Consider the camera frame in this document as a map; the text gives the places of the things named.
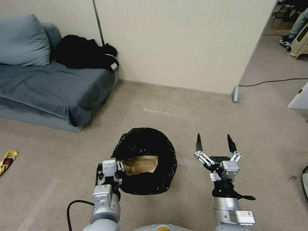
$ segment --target beige carpet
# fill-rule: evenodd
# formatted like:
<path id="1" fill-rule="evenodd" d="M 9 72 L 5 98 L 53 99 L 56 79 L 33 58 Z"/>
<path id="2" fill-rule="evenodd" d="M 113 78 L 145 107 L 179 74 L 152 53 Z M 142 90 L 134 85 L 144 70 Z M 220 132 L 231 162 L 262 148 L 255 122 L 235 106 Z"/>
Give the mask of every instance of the beige carpet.
<path id="1" fill-rule="evenodd" d="M 307 61 L 288 58 L 278 39 L 262 38 L 242 84 L 307 76 Z M 1 155 L 8 149 L 20 154 L 0 177 L 0 230 L 67 230 L 68 203 L 91 200 L 96 164 L 134 127 L 162 131 L 174 145 L 178 169 L 167 193 L 122 193 L 121 230 L 160 222 L 215 229 L 213 183 L 193 157 L 197 133 L 209 155 L 229 155 L 227 133 L 242 152 L 234 184 L 257 198 L 240 200 L 254 211 L 252 230 L 307 230 L 300 176 L 308 165 L 308 123 L 287 108 L 304 84 L 240 88 L 233 104 L 230 95 L 121 81 L 81 133 L 0 118 Z M 88 224 L 90 212 L 88 205 L 71 207 L 74 231 Z"/>

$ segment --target gray pants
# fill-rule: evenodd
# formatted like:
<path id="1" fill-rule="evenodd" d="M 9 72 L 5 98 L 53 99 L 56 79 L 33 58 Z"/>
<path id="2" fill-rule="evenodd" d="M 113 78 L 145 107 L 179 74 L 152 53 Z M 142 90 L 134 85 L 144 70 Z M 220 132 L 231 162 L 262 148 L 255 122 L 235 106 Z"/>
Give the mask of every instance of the gray pants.
<path id="1" fill-rule="evenodd" d="M 302 12 L 297 18 L 295 24 L 292 27 L 289 38 L 294 39 L 307 23 L 308 23 L 308 8 L 304 12 Z"/>

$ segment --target sneaker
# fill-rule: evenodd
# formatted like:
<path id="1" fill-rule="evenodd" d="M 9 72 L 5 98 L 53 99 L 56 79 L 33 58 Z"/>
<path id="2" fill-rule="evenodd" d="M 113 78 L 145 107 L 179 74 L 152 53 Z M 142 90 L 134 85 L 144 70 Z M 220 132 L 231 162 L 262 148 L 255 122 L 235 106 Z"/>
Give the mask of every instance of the sneaker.
<path id="1" fill-rule="evenodd" d="M 289 38 L 288 35 L 282 36 L 281 40 L 279 41 L 279 43 L 285 47 L 288 47 L 291 45 L 292 41 L 294 39 L 293 38 Z"/>

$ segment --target white wall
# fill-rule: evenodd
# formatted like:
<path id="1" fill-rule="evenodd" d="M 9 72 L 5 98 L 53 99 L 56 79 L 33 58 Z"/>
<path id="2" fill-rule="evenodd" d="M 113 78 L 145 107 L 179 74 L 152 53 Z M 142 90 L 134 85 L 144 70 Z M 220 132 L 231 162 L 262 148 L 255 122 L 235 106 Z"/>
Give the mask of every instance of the white wall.
<path id="1" fill-rule="evenodd" d="M 230 93 L 276 0 L 96 0 L 120 78 Z M 61 34 L 100 43 L 91 0 L 0 0 L 0 15 L 34 13 Z"/>

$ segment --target gray cushion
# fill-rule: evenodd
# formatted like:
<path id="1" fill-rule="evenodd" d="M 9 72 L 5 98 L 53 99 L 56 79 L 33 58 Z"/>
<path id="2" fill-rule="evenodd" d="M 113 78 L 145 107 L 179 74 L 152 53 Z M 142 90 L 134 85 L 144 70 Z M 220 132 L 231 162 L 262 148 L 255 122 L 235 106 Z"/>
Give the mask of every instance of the gray cushion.
<path id="1" fill-rule="evenodd" d="M 56 47 L 61 42 L 61 36 L 57 27 L 52 23 L 42 22 L 44 30 L 47 34 L 50 43 L 50 59 L 54 59 L 56 56 Z"/>
<path id="2" fill-rule="evenodd" d="M 45 66 L 50 61 L 50 44 L 34 14 L 0 18 L 0 64 Z"/>

